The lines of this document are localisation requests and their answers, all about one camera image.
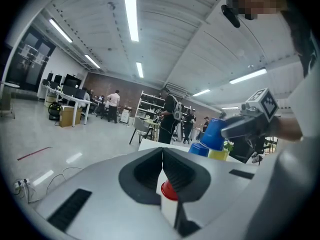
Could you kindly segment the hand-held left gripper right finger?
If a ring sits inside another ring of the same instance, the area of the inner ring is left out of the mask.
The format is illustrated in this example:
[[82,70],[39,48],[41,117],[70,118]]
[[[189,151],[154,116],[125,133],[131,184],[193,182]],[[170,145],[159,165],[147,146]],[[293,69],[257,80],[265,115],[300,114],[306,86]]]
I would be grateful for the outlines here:
[[247,240],[252,201],[246,190],[258,166],[163,148],[162,169],[178,196],[161,240]]

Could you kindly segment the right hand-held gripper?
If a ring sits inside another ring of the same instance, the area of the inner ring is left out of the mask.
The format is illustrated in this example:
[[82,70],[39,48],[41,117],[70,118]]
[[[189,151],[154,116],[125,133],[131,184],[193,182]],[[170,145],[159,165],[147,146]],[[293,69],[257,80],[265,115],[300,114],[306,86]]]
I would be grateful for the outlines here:
[[249,145],[255,145],[266,135],[267,129],[279,106],[268,88],[257,90],[242,105],[240,115],[225,120],[220,133],[223,138],[245,136]]

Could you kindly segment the blue paper cup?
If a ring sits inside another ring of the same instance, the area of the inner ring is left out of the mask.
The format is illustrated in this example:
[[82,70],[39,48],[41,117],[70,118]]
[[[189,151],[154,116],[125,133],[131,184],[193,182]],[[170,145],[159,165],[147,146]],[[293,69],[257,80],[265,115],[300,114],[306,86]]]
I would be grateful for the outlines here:
[[221,135],[221,130],[226,126],[227,122],[225,120],[212,118],[209,121],[200,143],[209,149],[221,151],[225,141],[225,138]]
[[209,151],[210,150],[206,146],[202,145],[199,142],[194,142],[191,144],[188,150],[188,153],[202,156],[202,157],[207,157],[209,154]]

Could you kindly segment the yellow paper cup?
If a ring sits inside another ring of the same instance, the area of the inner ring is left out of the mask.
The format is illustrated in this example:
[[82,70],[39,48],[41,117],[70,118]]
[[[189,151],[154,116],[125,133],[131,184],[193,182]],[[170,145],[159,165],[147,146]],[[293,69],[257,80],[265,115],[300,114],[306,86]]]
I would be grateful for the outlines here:
[[220,161],[226,161],[229,153],[230,152],[224,148],[222,150],[210,149],[208,153],[208,158],[220,160]]

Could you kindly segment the red paper cup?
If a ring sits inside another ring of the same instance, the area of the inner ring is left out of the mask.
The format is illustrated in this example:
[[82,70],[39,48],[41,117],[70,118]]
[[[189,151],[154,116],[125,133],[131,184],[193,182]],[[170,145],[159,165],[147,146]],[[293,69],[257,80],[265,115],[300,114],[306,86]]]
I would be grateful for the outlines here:
[[161,185],[161,192],[162,194],[171,201],[178,201],[178,194],[173,189],[173,186],[171,185],[170,181],[167,179],[162,185]]

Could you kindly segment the person's right forearm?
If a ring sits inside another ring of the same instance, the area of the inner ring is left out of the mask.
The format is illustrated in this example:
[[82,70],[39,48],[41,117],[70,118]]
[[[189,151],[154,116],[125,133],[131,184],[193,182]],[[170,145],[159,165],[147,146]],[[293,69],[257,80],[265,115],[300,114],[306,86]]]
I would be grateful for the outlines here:
[[275,116],[269,123],[268,135],[286,141],[299,141],[303,134],[295,118]]

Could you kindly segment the cardboard box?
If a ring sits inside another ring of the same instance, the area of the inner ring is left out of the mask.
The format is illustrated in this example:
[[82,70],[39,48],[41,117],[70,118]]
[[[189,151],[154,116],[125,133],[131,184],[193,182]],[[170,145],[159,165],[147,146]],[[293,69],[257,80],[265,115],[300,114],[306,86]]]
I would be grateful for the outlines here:
[[[81,121],[81,113],[82,108],[79,107],[76,110],[76,117],[75,117],[75,124],[79,124]],[[61,112],[59,116],[59,126],[64,127],[70,127],[73,124],[73,114],[74,114],[74,107],[73,106],[61,106]]]

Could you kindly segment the red floor stick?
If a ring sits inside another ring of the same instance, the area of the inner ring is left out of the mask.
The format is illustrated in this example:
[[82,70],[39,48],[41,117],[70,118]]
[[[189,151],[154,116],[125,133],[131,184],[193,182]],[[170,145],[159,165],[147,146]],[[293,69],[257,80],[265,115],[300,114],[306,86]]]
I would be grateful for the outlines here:
[[40,153],[40,152],[42,152],[42,151],[45,151],[45,150],[48,150],[48,149],[52,149],[52,148],[53,148],[53,147],[48,146],[48,147],[39,149],[39,150],[37,150],[37,151],[31,152],[31,153],[29,153],[29,154],[27,154],[27,155],[24,155],[24,156],[22,156],[22,157],[17,158],[17,161],[21,161],[21,160],[23,160],[23,159],[25,159],[25,158],[27,158],[27,157],[30,157],[30,156],[32,156],[32,155],[35,155],[35,154],[37,154],[37,153]]

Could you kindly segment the white power strip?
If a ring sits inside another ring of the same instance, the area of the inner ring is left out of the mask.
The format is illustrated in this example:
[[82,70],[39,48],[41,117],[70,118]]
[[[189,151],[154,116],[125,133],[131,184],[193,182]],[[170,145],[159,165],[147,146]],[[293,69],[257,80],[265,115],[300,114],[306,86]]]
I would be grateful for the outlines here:
[[30,185],[30,180],[28,178],[17,179],[14,183],[14,190],[19,191],[20,189],[27,188]]

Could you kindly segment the white storage shelf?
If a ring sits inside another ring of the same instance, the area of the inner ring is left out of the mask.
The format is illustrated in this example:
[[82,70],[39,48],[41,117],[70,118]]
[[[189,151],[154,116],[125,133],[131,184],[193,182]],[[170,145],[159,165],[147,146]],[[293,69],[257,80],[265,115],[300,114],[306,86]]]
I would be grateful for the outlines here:
[[165,100],[161,97],[142,91],[136,106],[133,123],[135,123],[137,118],[141,120],[154,120],[157,116],[156,111],[158,109],[162,110],[164,104]]

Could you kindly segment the black yellow vacuum cleaner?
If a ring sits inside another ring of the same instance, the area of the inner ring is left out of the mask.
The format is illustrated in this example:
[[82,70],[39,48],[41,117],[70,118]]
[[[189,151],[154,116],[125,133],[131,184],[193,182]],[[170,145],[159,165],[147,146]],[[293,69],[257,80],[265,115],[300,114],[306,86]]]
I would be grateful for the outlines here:
[[49,120],[59,121],[61,111],[62,111],[62,107],[58,102],[55,101],[51,103],[48,107]]

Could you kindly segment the white office desk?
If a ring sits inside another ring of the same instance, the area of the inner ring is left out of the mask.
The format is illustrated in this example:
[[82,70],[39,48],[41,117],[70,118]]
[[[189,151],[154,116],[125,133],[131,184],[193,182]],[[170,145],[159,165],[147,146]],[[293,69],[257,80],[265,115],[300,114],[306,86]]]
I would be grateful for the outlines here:
[[78,109],[78,105],[79,104],[86,104],[87,107],[86,107],[86,112],[85,112],[85,117],[84,117],[84,125],[87,124],[87,121],[88,121],[88,116],[89,116],[89,109],[90,109],[90,105],[91,105],[91,101],[89,100],[85,100],[85,99],[79,99],[79,98],[76,98],[76,97],[73,97],[73,96],[69,96],[69,95],[66,95],[64,94],[62,91],[59,91],[57,89],[53,89],[51,88],[49,85],[41,85],[41,87],[43,89],[45,89],[45,98],[44,98],[44,102],[47,101],[47,98],[48,98],[48,94],[49,93],[54,93],[56,94],[56,98],[55,98],[55,101],[58,102],[59,101],[59,97],[62,97],[63,99],[66,99],[68,102],[69,101],[72,101],[74,102],[74,109],[73,109],[73,116],[72,116],[72,127],[74,128],[75,125],[76,125],[76,115],[77,115],[77,109]]

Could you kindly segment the black monitor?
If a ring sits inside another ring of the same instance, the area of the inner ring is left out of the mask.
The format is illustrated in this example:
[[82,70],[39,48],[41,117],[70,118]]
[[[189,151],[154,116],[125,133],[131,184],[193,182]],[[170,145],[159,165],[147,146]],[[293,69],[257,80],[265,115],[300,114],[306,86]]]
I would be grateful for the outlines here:
[[86,93],[86,91],[83,89],[79,89],[79,88],[75,88],[67,85],[64,85],[62,87],[62,92],[67,96],[74,97],[80,100],[84,99],[85,93]]
[[63,85],[78,89],[81,85],[81,82],[81,79],[75,77],[74,75],[67,74],[64,79]]

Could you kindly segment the white round side table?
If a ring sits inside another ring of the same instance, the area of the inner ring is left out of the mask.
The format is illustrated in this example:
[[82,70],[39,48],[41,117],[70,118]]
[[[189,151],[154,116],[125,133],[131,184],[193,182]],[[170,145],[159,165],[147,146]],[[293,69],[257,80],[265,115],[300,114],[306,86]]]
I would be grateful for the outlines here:
[[0,118],[5,114],[11,114],[12,118],[16,118],[14,110],[14,101],[16,98],[16,91],[20,88],[19,85],[14,83],[5,82],[3,93],[0,98]]

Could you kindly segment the black double door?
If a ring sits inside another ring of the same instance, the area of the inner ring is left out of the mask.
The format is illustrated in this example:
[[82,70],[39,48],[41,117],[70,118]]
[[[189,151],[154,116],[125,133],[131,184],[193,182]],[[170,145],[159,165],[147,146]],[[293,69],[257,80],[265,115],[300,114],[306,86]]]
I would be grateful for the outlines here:
[[5,81],[22,90],[37,92],[55,48],[48,37],[29,27],[13,55]]

